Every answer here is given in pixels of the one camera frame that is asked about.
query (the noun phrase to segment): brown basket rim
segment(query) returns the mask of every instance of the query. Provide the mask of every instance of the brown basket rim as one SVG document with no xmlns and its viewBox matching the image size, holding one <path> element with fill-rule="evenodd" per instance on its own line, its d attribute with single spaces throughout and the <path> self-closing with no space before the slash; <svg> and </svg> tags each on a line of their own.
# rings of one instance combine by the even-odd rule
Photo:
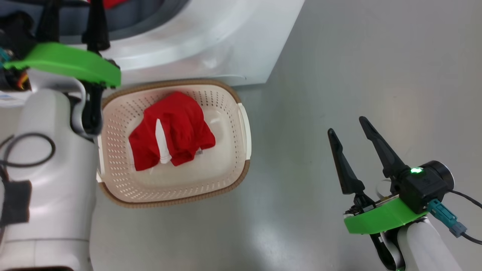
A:
<svg viewBox="0 0 482 271">
<path fill-rule="evenodd" d="M 215 86 L 219 86 L 219 87 L 225 89 L 226 91 L 228 91 L 231 94 L 231 96 L 233 96 L 236 103 L 241 102 L 241 99 L 239 98 L 238 94 L 236 94 L 236 92 L 230 86 L 228 86 L 228 85 L 226 85 L 222 82 L 219 82 L 219 81 L 216 81 L 216 80 L 210 80 L 210 79 L 193 79 L 193 80 L 164 81 L 164 82 L 152 83 L 152 84 L 147 84 L 147 85 L 142 85 L 142 86 L 137 86 L 137 87 L 121 90 L 121 91 L 115 92 L 115 93 L 109 95 L 107 98 L 105 98 L 102 101 L 102 109 L 104 109 L 107 106 L 107 104 L 110 103 L 112 100 L 114 100 L 117 97 L 123 96 L 123 95 L 131 94 L 131 93 L 135 93 L 135 92 L 139 92 L 139 91 L 144 91 L 144 90 L 150 90 L 150 89 L 153 89 L 153 88 L 171 87 L 171 86 L 179 86 L 179 85 L 215 85 Z M 189 202 L 194 202 L 194 201 L 199 201 L 199 200 L 211 198 L 211 197 L 218 196 L 218 195 L 224 194 L 226 192 L 229 192 L 229 191 L 235 189 L 244 180 L 244 178 L 248 174 L 249 165 L 250 165 L 250 160 L 246 160 L 244 162 L 244 168 L 243 168 L 240 176 L 238 177 L 238 179 L 235 182 L 233 182 L 229 186 L 227 186 L 225 188 L 222 188 L 222 189 L 219 189 L 219 190 L 216 190 L 216 191 L 211 191 L 211 192 L 208 192 L 208 193 L 205 193 L 205 194 L 200 194 L 200 195 L 191 196 L 191 197 L 182 198 L 182 199 L 175 199 L 175 200 L 168 200 L 168 201 L 146 202 L 146 203 L 130 203 L 130 202 L 120 200 L 119 198 L 114 196 L 114 194 L 112 194 L 109 191 L 109 189 L 107 187 L 107 184 L 105 184 L 105 182 L 99 182 L 99 187 L 100 187 L 100 190 L 104 193 L 104 195 L 107 198 L 109 198 L 115 204 L 117 204 L 119 206 L 122 206 L 122 207 L 125 207 L 125 208 L 137 209 L 137 208 L 152 208 L 152 207 L 171 206 L 171 205 L 175 205 L 175 204 L 189 203 Z"/>
</svg>

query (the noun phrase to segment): gray floor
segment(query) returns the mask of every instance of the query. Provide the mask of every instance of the gray floor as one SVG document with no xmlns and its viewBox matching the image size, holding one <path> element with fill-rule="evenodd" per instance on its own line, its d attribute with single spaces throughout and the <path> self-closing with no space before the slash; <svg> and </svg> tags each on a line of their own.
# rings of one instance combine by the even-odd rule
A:
<svg viewBox="0 0 482 271">
<path fill-rule="evenodd" d="M 375 197 L 383 176 L 358 124 L 367 116 L 402 159 L 446 163 L 482 198 L 482 2 L 307 0 L 265 85 L 238 88 L 253 133 L 251 169 L 234 191 L 130 210 L 99 194 L 97 271 L 383 270 L 367 236 L 349 235 L 326 130 L 334 128 Z M 480 209 L 444 201 L 479 238 Z M 482 247 L 434 223 L 464 270 Z"/>
</svg>

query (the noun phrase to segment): perforated basket side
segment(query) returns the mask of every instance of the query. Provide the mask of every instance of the perforated basket side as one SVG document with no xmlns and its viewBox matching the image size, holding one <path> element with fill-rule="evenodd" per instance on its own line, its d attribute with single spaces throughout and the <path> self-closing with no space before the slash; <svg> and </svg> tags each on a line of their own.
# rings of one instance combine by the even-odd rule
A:
<svg viewBox="0 0 482 271">
<path fill-rule="evenodd" d="M 220 87 L 220 88 L 226 90 L 226 92 L 228 92 L 232 96 L 232 98 L 234 99 L 234 101 L 236 103 L 240 103 L 240 99 L 236 95 L 234 90 L 231 89 L 229 86 L 227 86 L 223 83 L 220 83 L 218 81 L 214 81 L 214 80 L 179 80 L 179 81 L 160 82 L 160 83 L 150 84 L 150 85 L 146 85 L 146 86 L 135 87 L 135 88 L 132 88 L 132 89 L 127 89 L 127 90 L 124 90 L 124 91 L 119 91 L 119 92 L 114 93 L 113 95 L 109 96 L 108 98 L 106 98 L 103 101 L 103 108 L 105 108 L 107 106 L 107 104 L 109 104 L 114 99 L 116 99 L 118 97 L 121 97 L 123 95 L 129 95 L 129 94 L 134 94 L 136 92 L 153 90 L 153 89 L 158 89 L 158 88 L 182 87 L 182 86 L 189 86 L 189 85 L 213 85 L 213 86 Z M 200 105 L 204 104 L 206 106 L 206 103 L 213 103 L 212 106 L 217 106 L 215 104 L 216 103 L 215 93 L 214 93 L 214 97 L 213 97 L 213 93 L 211 93 L 211 97 L 209 97 L 209 95 L 210 95 L 209 92 L 208 93 L 204 92 L 202 94 L 201 93 L 199 93 L 199 94 L 189 93 L 188 95 L 192 96 L 195 100 L 197 100 Z M 155 99 L 160 99 L 160 98 L 162 98 L 162 94 L 159 94 L 159 97 L 157 97 L 157 96 L 155 97 Z M 127 114 L 129 114 L 129 111 L 131 111 L 130 113 L 133 113 L 133 114 L 139 114 L 139 112 L 132 112 L 138 106 L 135 104 L 134 100 L 131 101 L 131 103 L 134 103 L 133 104 L 134 106 L 129 105 L 129 103 L 124 104 L 124 108 L 122 108 L 122 110 L 119 111 L 119 114 L 121 114 L 122 112 L 126 112 Z M 221 102 L 221 97 L 219 97 L 219 103 L 220 103 L 219 104 L 220 107 L 223 107 L 223 103 Z M 224 111 L 226 111 L 227 114 L 229 114 L 229 110 L 234 110 L 233 108 L 230 108 L 228 106 L 225 106 L 225 107 L 226 108 L 220 108 L 220 109 L 223 109 Z M 112 155 L 115 155 L 116 151 L 119 151 L 119 150 L 122 149 L 122 143 L 121 143 L 121 141 L 122 141 L 121 137 L 122 136 L 121 136 L 121 134 L 119 134 L 118 136 L 116 135 L 117 132 L 116 132 L 116 129 L 114 127 L 110 127 L 109 133 L 110 133 L 109 137 L 111 138 L 110 145 L 109 145 L 109 151 L 114 152 L 114 153 L 112 153 Z M 122 200 L 122 199 L 120 199 L 116 196 L 116 193 L 118 193 L 117 191 L 116 191 L 116 193 L 113 193 L 112 191 L 110 191 L 105 182 L 101 182 L 100 187 L 101 187 L 102 191 L 104 192 L 104 194 L 108 198 L 110 198 L 112 201 L 114 201 L 116 204 L 121 205 L 123 207 L 129 207 L 129 208 L 146 208 L 146 207 L 156 207 L 156 206 L 168 206 L 168 205 L 173 205 L 173 204 L 192 202 L 192 201 L 196 201 L 196 200 L 200 200 L 200 199 L 213 197 L 213 196 L 225 193 L 227 191 L 230 191 L 230 190 L 234 189 L 235 187 L 237 187 L 240 184 L 240 182 L 244 179 L 244 177 L 246 176 L 246 174 L 248 172 L 248 169 L 249 169 L 249 162 L 250 161 L 243 159 L 242 162 L 244 163 L 244 165 L 241 167 L 241 171 L 237 171 L 237 172 L 239 172 L 239 177 L 237 179 L 236 179 L 236 177 L 234 177 L 235 181 L 233 183 L 231 183 L 229 186 L 218 189 L 218 190 L 210 191 L 210 192 L 205 192 L 204 194 L 187 196 L 187 197 L 183 197 L 183 198 L 179 198 L 179 199 L 172 199 L 172 200 L 168 199 L 168 200 L 151 201 L 151 202 L 127 202 L 127 201 L 124 201 L 124 200 Z M 120 165 L 118 167 L 119 167 L 119 169 L 121 169 L 121 167 L 123 167 L 123 165 L 122 165 L 121 162 L 119 162 L 119 164 Z M 138 189 L 135 189 L 135 191 L 133 191 L 133 193 L 134 194 L 138 193 Z M 147 196 L 143 196 L 143 197 L 144 197 L 143 200 L 148 201 L 149 198 L 151 198 L 151 195 L 147 195 Z"/>
</svg>

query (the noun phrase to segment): green led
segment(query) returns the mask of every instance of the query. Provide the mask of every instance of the green led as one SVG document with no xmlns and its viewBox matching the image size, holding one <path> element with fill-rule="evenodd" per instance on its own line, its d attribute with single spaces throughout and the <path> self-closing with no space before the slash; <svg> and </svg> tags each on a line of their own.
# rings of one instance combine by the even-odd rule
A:
<svg viewBox="0 0 482 271">
<path fill-rule="evenodd" d="M 415 174 L 421 173 L 422 171 L 423 171 L 423 168 L 421 167 L 414 167 L 410 170 L 411 173 L 415 173 Z"/>
</svg>

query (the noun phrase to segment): green plastic bracket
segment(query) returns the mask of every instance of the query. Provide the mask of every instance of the green plastic bracket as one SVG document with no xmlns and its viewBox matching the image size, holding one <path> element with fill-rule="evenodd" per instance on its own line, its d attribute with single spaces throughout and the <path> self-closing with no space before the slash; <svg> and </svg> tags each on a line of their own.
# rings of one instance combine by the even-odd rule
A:
<svg viewBox="0 0 482 271">
<path fill-rule="evenodd" d="M 4 64 L 6 69 L 36 68 L 91 83 L 105 83 L 107 87 L 121 85 L 120 69 L 101 56 L 61 43 L 39 43 L 20 61 Z"/>
<path fill-rule="evenodd" d="M 401 227 L 426 214 L 417 215 L 396 198 L 369 212 L 345 218 L 345 226 L 351 234 L 376 234 Z"/>
</svg>

